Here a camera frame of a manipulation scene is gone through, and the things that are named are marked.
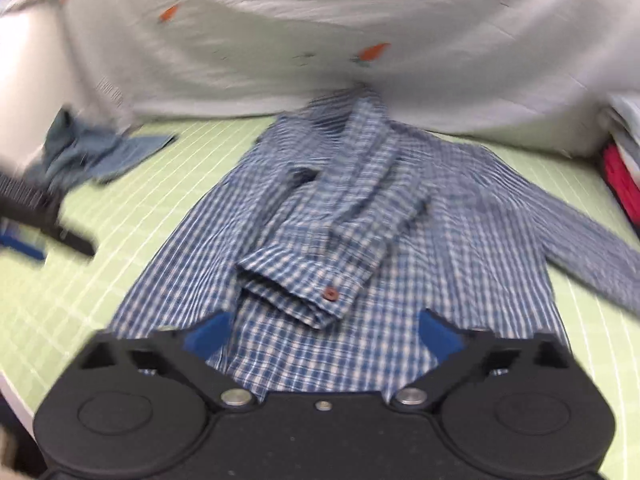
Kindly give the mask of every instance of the metal screw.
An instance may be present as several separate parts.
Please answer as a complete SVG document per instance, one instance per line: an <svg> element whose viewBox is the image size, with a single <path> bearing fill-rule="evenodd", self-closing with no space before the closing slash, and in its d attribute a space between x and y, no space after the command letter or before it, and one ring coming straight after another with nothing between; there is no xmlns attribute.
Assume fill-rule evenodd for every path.
<svg viewBox="0 0 640 480"><path fill-rule="evenodd" d="M396 400L405 406L418 406L427 400L427 394L418 388L403 388L396 393Z"/></svg>
<svg viewBox="0 0 640 480"><path fill-rule="evenodd" d="M220 399L227 406L245 406L249 402L252 401L254 396L252 396L251 392L247 390L243 390L242 388L232 388L231 390L227 390L220 395Z"/></svg>
<svg viewBox="0 0 640 480"><path fill-rule="evenodd" d="M319 412L329 412L331 411L333 405L328 400L318 400L315 404L316 410Z"/></svg>

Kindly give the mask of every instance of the dark blue cloth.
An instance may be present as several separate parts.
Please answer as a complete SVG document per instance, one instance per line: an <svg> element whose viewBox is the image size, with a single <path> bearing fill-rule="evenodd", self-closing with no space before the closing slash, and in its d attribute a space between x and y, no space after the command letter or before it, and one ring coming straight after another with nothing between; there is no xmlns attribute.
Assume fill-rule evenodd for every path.
<svg viewBox="0 0 640 480"><path fill-rule="evenodd" d="M50 191L67 192L87 180L107 183L165 147L175 136L123 137L105 126L89 126L62 108L49 128L42 160L25 179Z"/></svg>
<svg viewBox="0 0 640 480"><path fill-rule="evenodd" d="M640 312L639 253L489 150L348 93L279 117L188 213L111 328L140 337L228 312L228 344L208 362L258 396L388 397L437 364L420 339L425 309L566 343L547 260Z"/></svg>

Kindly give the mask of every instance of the red fabric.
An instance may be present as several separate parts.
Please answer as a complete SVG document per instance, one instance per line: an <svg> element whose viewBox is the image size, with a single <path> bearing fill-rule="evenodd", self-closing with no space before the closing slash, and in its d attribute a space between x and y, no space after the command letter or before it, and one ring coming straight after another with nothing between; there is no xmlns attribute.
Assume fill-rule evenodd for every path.
<svg viewBox="0 0 640 480"><path fill-rule="evenodd" d="M618 147L610 144L604 149L602 157L607 182L616 191L631 221L640 226L640 189L622 161Z"/></svg>

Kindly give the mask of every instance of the plaid shirt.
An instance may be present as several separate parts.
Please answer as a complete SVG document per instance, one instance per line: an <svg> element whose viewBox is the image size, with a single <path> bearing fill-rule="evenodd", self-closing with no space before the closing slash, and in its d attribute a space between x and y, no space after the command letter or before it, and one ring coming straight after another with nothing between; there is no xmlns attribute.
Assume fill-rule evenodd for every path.
<svg viewBox="0 0 640 480"><path fill-rule="evenodd" d="M462 328L567 342L546 260L640 311L640 254L487 149L393 122L375 95L350 92L279 117L185 217L111 327L141 337L228 311L230 340L209 364L258 396L389 397L436 365L418 336L425 308Z"/></svg>

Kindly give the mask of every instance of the white fabric backdrop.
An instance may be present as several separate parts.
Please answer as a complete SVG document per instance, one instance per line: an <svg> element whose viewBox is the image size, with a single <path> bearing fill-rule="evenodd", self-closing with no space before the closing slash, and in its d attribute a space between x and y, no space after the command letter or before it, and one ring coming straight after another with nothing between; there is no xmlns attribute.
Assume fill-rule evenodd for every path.
<svg viewBox="0 0 640 480"><path fill-rule="evenodd" d="M594 100L640 89L638 9L640 0L68 0L65 15L89 79L124 121L273 113L364 81L398 120L589 153L602 139ZM391 45L369 67L352 61L381 42Z"/></svg>

